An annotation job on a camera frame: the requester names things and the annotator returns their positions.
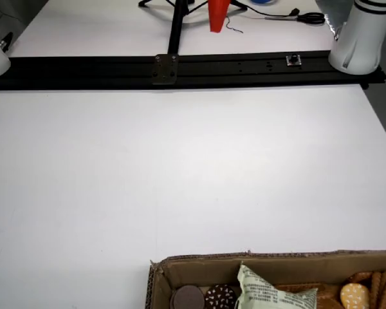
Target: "open cardboard box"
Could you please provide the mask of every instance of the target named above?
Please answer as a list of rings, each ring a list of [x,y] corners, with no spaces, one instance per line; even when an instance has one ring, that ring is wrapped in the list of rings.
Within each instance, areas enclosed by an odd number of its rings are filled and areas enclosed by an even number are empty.
[[[386,251],[168,257],[150,268],[145,309],[169,309],[173,291],[183,285],[196,285],[204,292],[228,284],[240,295],[237,273],[242,262],[273,285],[341,285],[357,272],[386,270]]]

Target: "cookie with white icing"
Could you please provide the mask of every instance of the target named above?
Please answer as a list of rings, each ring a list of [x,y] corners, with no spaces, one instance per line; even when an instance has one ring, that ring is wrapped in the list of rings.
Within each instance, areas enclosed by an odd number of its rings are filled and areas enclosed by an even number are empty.
[[[235,292],[228,285],[216,285],[205,294],[206,309],[234,309],[237,301]]]

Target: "brown cardboard edge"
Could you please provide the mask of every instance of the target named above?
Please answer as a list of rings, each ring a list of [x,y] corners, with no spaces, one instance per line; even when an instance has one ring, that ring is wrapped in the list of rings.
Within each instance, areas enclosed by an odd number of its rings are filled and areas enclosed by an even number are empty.
[[[185,256],[171,256],[163,261],[155,264],[150,267],[149,270],[149,279],[147,282],[147,294],[146,294],[146,302],[145,309],[152,309],[152,295],[154,293],[154,277],[156,270],[166,263],[170,261],[188,261],[188,260],[198,260],[198,259],[230,259],[230,258],[310,258],[310,257],[328,257],[328,256],[347,256],[351,254],[357,255],[366,255],[366,254],[386,254],[386,250],[337,250],[330,252],[296,252],[296,253],[261,253],[255,254],[248,252],[238,252],[238,253],[227,253],[227,254],[193,254],[193,255],[185,255]]]
[[[153,281],[154,281],[154,268],[153,266],[150,266],[149,277],[147,279],[145,309],[151,309],[151,306],[152,306]]]
[[[329,252],[292,252],[292,253],[251,253],[237,252],[227,254],[196,254],[186,256],[171,256],[158,263],[158,266],[162,266],[169,261],[187,261],[190,259],[231,259],[231,258],[311,258],[320,256],[337,256],[348,254],[386,254],[386,250],[337,250]]]

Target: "plastic snack wrapper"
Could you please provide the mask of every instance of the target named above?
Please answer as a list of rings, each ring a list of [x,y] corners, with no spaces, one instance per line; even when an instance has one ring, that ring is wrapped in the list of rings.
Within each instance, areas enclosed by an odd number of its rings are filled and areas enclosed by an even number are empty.
[[[316,288],[297,294],[283,292],[245,265],[240,266],[237,279],[242,289],[237,309],[316,309]]]

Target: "small metal plate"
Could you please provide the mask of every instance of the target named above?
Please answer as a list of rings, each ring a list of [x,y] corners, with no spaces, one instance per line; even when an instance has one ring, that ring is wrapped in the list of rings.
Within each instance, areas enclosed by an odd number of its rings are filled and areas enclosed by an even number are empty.
[[[160,54],[154,58],[153,85],[174,85],[178,77],[179,55]]]
[[[288,64],[288,66],[301,66],[302,59],[300,58],[300,55],[294,53],[286,56],[286,63]]]

